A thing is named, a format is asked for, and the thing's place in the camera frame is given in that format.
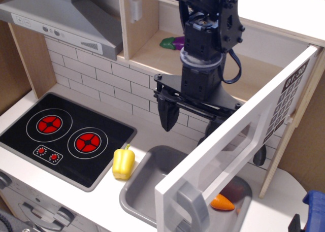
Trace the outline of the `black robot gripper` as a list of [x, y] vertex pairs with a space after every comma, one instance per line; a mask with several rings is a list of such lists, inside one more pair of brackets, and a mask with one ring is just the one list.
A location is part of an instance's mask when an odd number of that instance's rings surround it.
[[184, 64], [182, 75], [156, 74], [154, 96], [158, 102], [160, 123], [169, 132], [176, 124], [180, 109], [209, 120], [200, 145], [243, 103], [231, 96], [222, 85], [222, 64], [212, 68], [194, 68]]

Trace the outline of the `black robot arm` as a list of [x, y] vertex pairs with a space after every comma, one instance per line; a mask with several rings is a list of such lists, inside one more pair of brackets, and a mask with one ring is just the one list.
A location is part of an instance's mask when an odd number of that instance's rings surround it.
[[205, 130], [209, 136], [241, 107], [222, 84], [241, 77], [227, 80], [223, 73], [227, 56], [240, 63], [233, 48], [242, 42], [245, 27], [238, 16], [238, 0], [176, 1], [184, 31], [182, 74], [154, 77], [160, 122], [170, 131], [185, 109], [209, 120]]

